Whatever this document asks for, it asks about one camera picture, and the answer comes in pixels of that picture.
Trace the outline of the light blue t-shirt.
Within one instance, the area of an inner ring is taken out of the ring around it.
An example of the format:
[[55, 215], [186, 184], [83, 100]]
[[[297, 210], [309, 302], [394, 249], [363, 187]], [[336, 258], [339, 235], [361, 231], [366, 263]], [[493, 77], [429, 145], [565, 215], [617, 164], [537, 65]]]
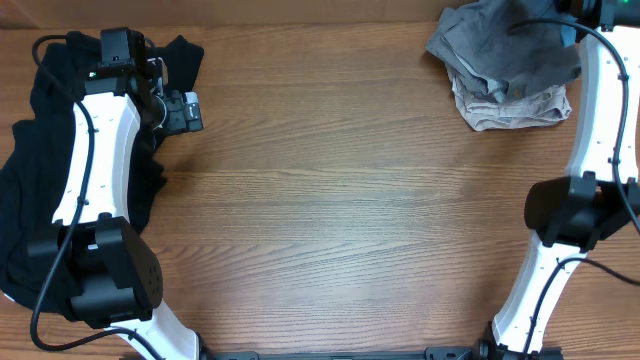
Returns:
[[564, 47], [570, 47], [576, 43], [577, 30], [572, 26], [561, 25], [560, 35]]

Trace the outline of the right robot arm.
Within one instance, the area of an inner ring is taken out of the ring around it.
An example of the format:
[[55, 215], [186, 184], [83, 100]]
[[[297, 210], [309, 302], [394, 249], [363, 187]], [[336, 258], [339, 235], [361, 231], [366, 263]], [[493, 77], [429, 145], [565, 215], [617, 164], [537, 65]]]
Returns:
[[429, 348], [431, 359], [559, 359], [546, 348], [548, 321], [588, 252], [639, 223], [636, 124], [639, 111], [639, 4], [560, 1], [576, 17], [582, 90], [564, 176], [534, 184], [524, 218], [531, 235], [519, 274], [485, 335], [470, 348]]

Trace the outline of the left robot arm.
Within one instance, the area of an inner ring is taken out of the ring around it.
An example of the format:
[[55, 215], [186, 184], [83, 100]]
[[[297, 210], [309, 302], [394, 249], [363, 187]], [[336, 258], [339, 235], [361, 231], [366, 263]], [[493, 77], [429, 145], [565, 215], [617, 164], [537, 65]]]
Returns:
[[201, 130], [198, 97], [168, 87], [165, 62], [142, 33], [105, 29], [100, 47], [72, 100], [62, 198], [28, 245], [43, 278], [30, 324], [38, 326], [51, 301], [67, 320], [90, 326], [95, 339], [117, 335], [143, 359], [207, 359], [202, 337], [164, 301], [160, 263], [131, 225], [128, 206], [135, 145]]

